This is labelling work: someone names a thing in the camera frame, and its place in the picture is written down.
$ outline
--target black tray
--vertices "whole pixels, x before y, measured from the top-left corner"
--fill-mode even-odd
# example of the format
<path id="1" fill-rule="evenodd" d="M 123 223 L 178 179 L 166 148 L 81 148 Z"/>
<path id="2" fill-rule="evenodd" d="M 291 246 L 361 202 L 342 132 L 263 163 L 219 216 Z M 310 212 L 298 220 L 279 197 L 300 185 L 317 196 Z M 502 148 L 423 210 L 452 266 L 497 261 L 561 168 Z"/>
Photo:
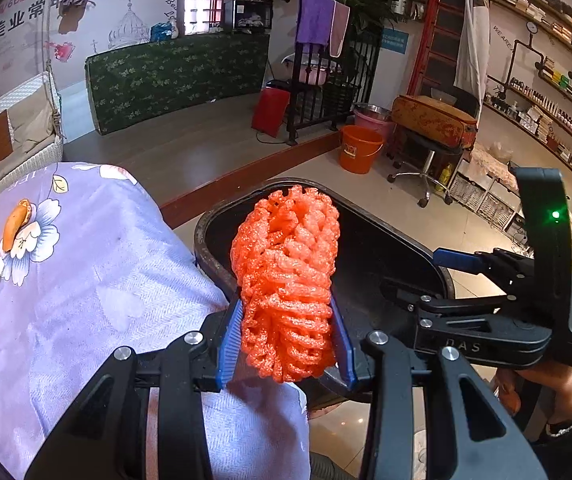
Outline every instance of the black tray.
<path id="1" fill-rule="evenodd" d="M 221 202 L 204 213 L 195 228 L 194 248 L 199 267 L 230 299 L 237 290 L 237 280 L 231 270 L 229 252 L 239 224 L 258 200 L 278 189 L 285 193 L 296 184 L 326 193 L 339 210 L 341 235 L 332 293 L 353 344 L 377 329 L 412 345 L 415 319 L 406 305 L 395 303 L 397 287 L 433 297 L 454 298 L 450 273 L 432 263 L 432 252 L 426 247 L 315 182 L 296 178 L 269 180 L 258 189 Z M 355 357 L 357 371 L 371 368 L 370 358 L 359 354 L 359 358 Z M 316 381 L 303 382 L 309 407 L 337 402 L 335 396 L 324 399 Z M 361 402 L 370 400 L 370 394 L 348 393 L 334 367 L 327 368 L 319 382 L 337 396 Z"/>

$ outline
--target purple towel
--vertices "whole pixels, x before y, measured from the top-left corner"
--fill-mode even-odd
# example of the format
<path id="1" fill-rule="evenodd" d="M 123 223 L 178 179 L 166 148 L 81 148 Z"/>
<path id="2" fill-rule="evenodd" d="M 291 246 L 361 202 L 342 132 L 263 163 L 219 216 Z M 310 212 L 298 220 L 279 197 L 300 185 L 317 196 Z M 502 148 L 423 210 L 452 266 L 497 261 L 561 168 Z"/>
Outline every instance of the purple towel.
<path id="1" fill-rule="evenodd" d="M 334 0 L 301 0 L 297 42 L 327 45 L 334 11 Z"/>

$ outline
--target potted plant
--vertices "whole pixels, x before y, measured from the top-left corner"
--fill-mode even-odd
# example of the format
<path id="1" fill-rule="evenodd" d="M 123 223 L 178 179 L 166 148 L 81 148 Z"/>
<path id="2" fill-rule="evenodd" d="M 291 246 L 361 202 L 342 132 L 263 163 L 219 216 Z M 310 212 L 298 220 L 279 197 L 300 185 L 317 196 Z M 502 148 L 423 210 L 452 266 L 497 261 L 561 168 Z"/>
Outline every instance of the potted plant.
<path id="1" fill-rule="evenodd" d="M 366 71 L 373 76 L 368 59 L 361 54 L 360 43 L 365 41 L 365 34 L 381 35 L 384 25 L 396 22 L 390 0 L 335 0 L 351 9 L 344 48 L 337 60 L 339 70 L 331 74 L 325 85 L 324 107 L 336 114 L 349 112 L 355 94 L 359 91 L 356 83 L 359 75 Z"/>

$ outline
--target orange foam net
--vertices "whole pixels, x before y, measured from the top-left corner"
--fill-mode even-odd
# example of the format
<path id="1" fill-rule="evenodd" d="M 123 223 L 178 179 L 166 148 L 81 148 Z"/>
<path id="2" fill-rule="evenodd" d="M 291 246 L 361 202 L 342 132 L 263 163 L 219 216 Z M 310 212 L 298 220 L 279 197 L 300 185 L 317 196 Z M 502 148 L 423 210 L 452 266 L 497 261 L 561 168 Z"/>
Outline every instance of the orange foam net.
<path id="1" fill-rule="evenodd" d="M 293 186 L 259 200 L 239 226 L 230 260 L 244 307 L 242 351 L 278 383 L 335 364 L 330 277 L 339 213 L 327 195 Z"/>

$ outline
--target wall mural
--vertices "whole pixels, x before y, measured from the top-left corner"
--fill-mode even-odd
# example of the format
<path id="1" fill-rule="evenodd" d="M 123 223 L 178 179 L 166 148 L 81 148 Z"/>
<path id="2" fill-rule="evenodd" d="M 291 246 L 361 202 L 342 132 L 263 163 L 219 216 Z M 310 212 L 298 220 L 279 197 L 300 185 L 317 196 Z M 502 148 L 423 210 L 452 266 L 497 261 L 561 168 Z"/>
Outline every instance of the wall mural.
<path id="1" fill-rule="evenodd" d="M 146 43 L 150 27 L 176 17 L 176 0 L 69 2 L 0 1 L 0 96 L 42 72 L 48 57 L 59 90 L 83 81 L 88 56 Z"/>

